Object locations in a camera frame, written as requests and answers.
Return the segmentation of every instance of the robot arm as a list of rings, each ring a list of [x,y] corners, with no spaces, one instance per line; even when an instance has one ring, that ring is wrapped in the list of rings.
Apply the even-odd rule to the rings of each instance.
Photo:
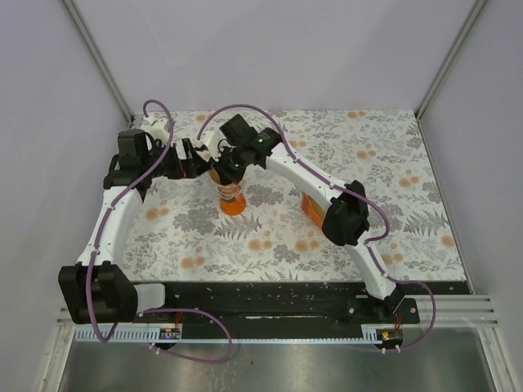
[[[402,296],[396,294],[396,285],[382,275],[369,254],[368,245],[365,244],[369,237],[367,205],[333,187],[337,185],[365,196],[364,186],[356,180],[347,184],[345,181],[334,179],[313,163],[298,157],[309,168],[328,178],[331,186],[326,185],[288,155],[278,132],[266,128],[258,133],[239,115],[226,122],[220,130],[229,146],[220,150],[222,138],[216,133],[205,138],[203,147],[199,150],[207,149],[211,152],[212,158],[208,162],[196,153],[189,139],[182,140],[186,159],[180,160],[176,146],[171,147],[150,176],[125,194],[114,206],[109,219],[104,222],[102,234],[99,234],[99,228],[111,202],[125,187],[151,167],[164,147],[161,140],[153,140],[152,137],[148,147],[148,136],[143,131],[120,132],[118,155],[113,158],[109,174],[104,179],[103,206],[95,230],[78,262],[60,270],[58,280],[72,320],[76,323],[90,322],[85,297],[86,272],[91,255],[96,249],[98,254],[92,275],[91,293],[98,322],[131,322],[137,312],[163,305],[163,285],[133,285],[118,267],[118,263],[123,259],[123,248],[132,222],[154,177],[166,176],[176,180],[195,178],[213,168],[226,185],[240,181],[251,164],[257,164],[287,178],[315,201],[323,218],[322,231],[325,236],[333,243],[344,246],[351,254],[365,282],[367,293],[376,301],[385,304],[389,311],[394,309]],[[373,253],[378,257],[378,264],[387,271],[379,253],[375,249]]]
[[[348,186],[353,190],[359,189],[360,191],[363,191],[364,195],[363,185],[359,182],[354,181],[351,185],[347,185],[342,180],[332,178],[329,174],[318,168],[313,163],[307,162],[304,158],[300,157],[300,160],[305,162],[307,166],[313,168],[322,176],[329,178],[333,185],[340,185],[341,187]],[[346,214],[347,209],[350,208],[350,204],[345,202],[345,199],[347,199],[346,196],[348,195],[340,190],[325,185],[323,181],[312,175],[302,165],[296,164],[296,162],[289,158],[287,150],[281,143],[273,148],[272,155],[267,158],[266,163],[267,170],[290,180],[299,190],[305,192],[317,203],[318,207],[323,212],[321,215],[324,216],[324,223],[322,226],[324,234],[334,243],[344,245],[344,248],[351,255],[351,259],[354,261],[365,282],[367,293],[379,300],[385,300],[390,296],[396,288],[396,285],[382,276],[369,254],[369,249],[364,245],[366,239],[369,238],[369,232],[365,230],[361,233],[359,238],[355,238],[357,233],[361,231],[362,226],[368,228],[368,223],[366,222],[369,214],[367,206],[361,206],[360,203],[358,203],[359,201],[353,200],[356,208],[356,211],[354,211],[353,214],[355,219],[353,220],[357,222],[356,224],[359,227],[356,227],[356,230],[354,230],[356,233],[348,230],[349,233],[344,238],[344,236],[340,236],[340,234],[343,234],[344,226],[346,229],[350,229],[349,227],[346,227],[346,225],[350,224],[350,219],[347,219],[349,216]],[[376,249],[373,249],[373,253],[378,257],[378,262],[381,267],[387,271],[387,267],[379,256],[379,252]]]

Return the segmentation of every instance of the orange bottle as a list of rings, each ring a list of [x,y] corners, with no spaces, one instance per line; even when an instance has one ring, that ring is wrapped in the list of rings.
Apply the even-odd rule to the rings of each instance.
[[[245,201],[244,193],[242,192],[241,184],[222,185],[220,176],[215,170],[209,172],[211,179],[218,184],[218,191],[220,192],[220,208],[230,216],[241,214],[247,202]]]

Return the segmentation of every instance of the white wall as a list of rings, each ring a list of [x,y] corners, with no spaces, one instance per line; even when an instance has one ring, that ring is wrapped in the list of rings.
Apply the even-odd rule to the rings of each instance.
[[[523,380],[523,2],[490,2],[427,111],[427,133],[474,284]]]
[[[473,0],[77,0],[134,111],[416,108]]]
[[[60,2],[2,2],[0,48],[0,390],[30,391],[123,120]]]

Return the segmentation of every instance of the cable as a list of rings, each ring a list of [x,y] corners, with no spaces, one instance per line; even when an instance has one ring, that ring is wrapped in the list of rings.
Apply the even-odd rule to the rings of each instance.
[[[150,149],[153,149],[154,148],[154,137],[149,133],[149,132],[145,132],[145,136],[147,136],[147,138],[149,139],[149,142],[150,142]]]
[[[193,362],[206,363],[209,365],[218,365],[219,363],[225,363],[232,357],[233,342],[232,342],[232,338],[230,337],[229,330],[226,328],[225,325],[223,325],[223,323],[219,319],[214,317],[212,314],[204,312],[203,310],[185,309],[185,308],[149,309],[149,310],[144,310],[143,313],[144,314],[153,314],[153,313],[179,313],[179,312],[201,314],[201,315],[211,319],[214,323],[218,324],[218,327],[220,327],[221,330],[227,336],[227,340],[228,340],[227,354],[220,359],[200,359],[200,358],[196,358],[196,357],[190,357],[190,356],[184,355],[184,354],[173,353],[172,351],[163,350],[158,347],[157,347],[157,350],[162,351],[163,353],[171,355],[173,357],[188,359]]]
[[[87,277],[86,277],[86,285],[85,285],[85,296],[86,296],[86,302],[87,302],[87,312],[89,313],[89,321],[91,321],[92,329],[98,338],[99,341],[102,343],[107,343],[110,338],[114,334],[114,330],[116,329],[116,326],[118,325],[115,323],[113,327],[110,329],[107,336],[103,336],[103,334],[100,331],[100,328],[98,327],[98,322],[96,321],[96,315],[94,310],[94,305],[92,303],[92,271],[94,270],[94,265],[96,261],[96,256],[98,253],[100,253],[100,241],[101,236],[104,233],[104,228],[107,225],[107,221],[109,220],[109,217],[111,215],[111,212],[114,211],[116,206],[118,205],[118,202],[125,196],[131,189],[134,189],[135,186],[140,184],[150,173],[158,167],[158,165],[162,162],[162,159],[167,155],[167,152],[169,151],[169,148],[172,143],[172,138],[174,135],[174,120],[172,119],[171,113],[169,112],[169,109],[161,103],[159,100],[147,100],[144,102],[143,105],[143,112],[144,116],[148,117],[147,114],[147,106],[149,104],[157,104],[159,107],[162,108],[162,110],[165,112],[165,114],[168,117],[169,120],[169,139],[168,142],[165,144],[165,148],[163,149],[162,153],[158,157],[158,159],[147,169],[141,176],[139,176],[136,180],[134,180],[127,188],[125,188],[118,196],[114,198],[114,200],[111,202],[110,207],[107,208],[107,211],[105,211],[104,216],[101,219],[100,226],[98,226],[98,231],[96,232],[95,236],[95,242],[94,242],[94,251],[91,252],[91,258],[89,259],[89,265],[87,266]]]
[[[398,314],[396,317],[396,323],[394,324],[394,332],[398,331],[401,328],[401,314]]]
[[[403,347],[402,350],[412,349],[413,347],[417,346],[419,343],[424,341],[427,338],[427,336],[431,333],[432,329],[434,328],[434,324],[436,322],[436,298],[434,297],[434,293],[432,292],[432,290],[424,282],[419,282],[419,281],[414,281],[414,280],[405,280],[405,281],[403,281],[403,280],[395,279],[395,278],[389,276],[385,272],[385,270],[381,267],[381,265],[379,264],[378,258],[374,255],[374,252],[373,252],[372,248],[370,246],[368,246],[368,244],[371,243],[371,242],[379,241],[380,239],[386,238],[389,235],[389,233],[391,232],[391,222],[388,220],[387,214],[375,202],[373,202],[371,200],[368,200],[365,196],[362,196],[362,195],[360,195],[360,194],[358,194],[358,193],[356,193],[356,192],[354,192],[354,191],[352,191],[350,189],[343,188],[343,187],[341,187],[339,185],[331,184],[331,182],[329,181],[328,178],[325,178],[324,176],[319,174],[316,170],[314,170],[312,167],[310,167],[309,165],[304,163],[299,157],[296,156],[296,154],[290,148],[290,145],[287,142],[287,138],[285,137],[284,131],[281,128],[281,126],[274,120],[274,118],[272,118],[272,116],[270,114],[268,114],[265,110],[258,108],[257,106],[248,105],[248,104],[234,104],[234,105],[227,105],[227,106],[224,106],[221,109],[218,109],[216,112],[211,114],[207,118],[207,120],[205,120],[205,122],[203,123],[202,127],[200,128],[200,130],[198,132],[197,140],[200,139],[200,137],[202,136],[203,131],[205,130],[207,125],[219,113],[221,113],[221,112],[223,112],[225,110],[228,110],[228,109],[237,109],[237,108],[244,108],[244,109],[255,110],[258,113],[260,113],[263,116],[265,116],[275,126],[276,130],[281,135],[281,139],[284,142],[284,146],[285,146],[285,149],[287,150],[287,154],[294,161],[296,161],[298,164],[300,164],[302,167],[304,167],[308,172],[310,172],[314,176],[316,176],[319,180],[323,181],[326,185],[332,186],[336,190],[339,190],[339,191],[341,191],[343,193],[349,194],[350,196],[358,198],[359,200],[361,200],[364,203],[367,203],[370,207],[374,208],[374,210],[376,210],[378,212],[378,214],[382,217],[383,221],[385,222],[385,231],[381,235],[378,235],[376,237],[372,237],[372,238],[367,239],[367,241],[365,241],[364,245],[367,246],[367,248],[369,249],[370,256],[372,257],[374,264],[376,265],[376,267],[380,271],[380,274],[382,274],[382,276],[384,276],[386,279],[388,279],[389,281],[391,281],[393,283],[400,284],[400,285],[417,284],[417,285],[423,287],[425,290],[427,290],[427,293],[430,296],[431,302],[432,302],[432,319],[431,319],[431,323],[430,323],[428,329],[425,331],[425,334],[421,338],[419,338],[414,343]]]
[[[221,139],[220,141],[218,141],[218,151],[220,151],[221,153],[223,153],[223,150],[220,149],[220,145],[221,145],[222,141],[227,142],[227,139]]]

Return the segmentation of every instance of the floral mat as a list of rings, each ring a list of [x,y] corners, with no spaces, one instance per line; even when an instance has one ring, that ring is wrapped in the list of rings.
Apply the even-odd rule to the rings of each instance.
[[[210,113],[173,113],[175,139],[195,139]],[[258,130],[270,125],[256,112],[240,113]],[[367,196],[382,206],[391,219],[391,235],[378,250],[392,276],[465,280],[411,110],[270,114],[300,154],[337,178],[362,182]],[[232,115],[221,114],[209,129]],[[124,273],[134,281],[361,280],[346,251],[328,241],[302,211],[301,194],[292,183],[250,167],[243,189],[247,208],[227,216],[208,175],[154,180],[127,241]],[[369,221],[372,234],[383,231],[382,218],[372,209]]]

